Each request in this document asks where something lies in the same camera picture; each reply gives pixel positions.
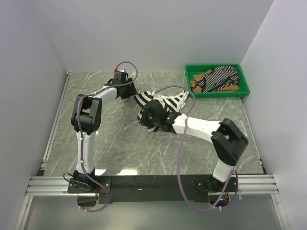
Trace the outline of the thin striped tank top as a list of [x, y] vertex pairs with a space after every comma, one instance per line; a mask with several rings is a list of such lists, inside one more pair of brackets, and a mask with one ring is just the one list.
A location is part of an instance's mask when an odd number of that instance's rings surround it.
[[198, 82], [201, 92], [215, 92], [231, 85], [238, 85], [240, 76], [233, 66], [217, 66]]

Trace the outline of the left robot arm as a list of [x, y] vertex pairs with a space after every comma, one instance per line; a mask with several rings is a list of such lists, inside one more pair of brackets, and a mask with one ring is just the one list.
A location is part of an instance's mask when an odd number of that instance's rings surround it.
[[78, 161], [72, 176], [74, 183], [84, 192], [89, 193], [98, 185], [94, 173], [94, 139], [101, 125], [103, 105], [136, 94], [133, 79], [123, 69], [115, 70], [114, 77], [98, 91], [77, 95], [71, 124], [77, 136]]

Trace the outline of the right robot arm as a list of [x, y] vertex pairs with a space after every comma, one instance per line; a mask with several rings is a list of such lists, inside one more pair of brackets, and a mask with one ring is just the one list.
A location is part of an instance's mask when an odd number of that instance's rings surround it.
[[218, 156], [211, 178], [211, 187], [222, 191], [227, 178], [248, 145], [247, 137], [228, 118], [208, 121], [187, 116], [181, 112], [167, 111], [158, 100], [151, 100], [140, 112], [140, 123], [147, 128], [157, 127], [164, 132], [186, 134], [213, 144]]

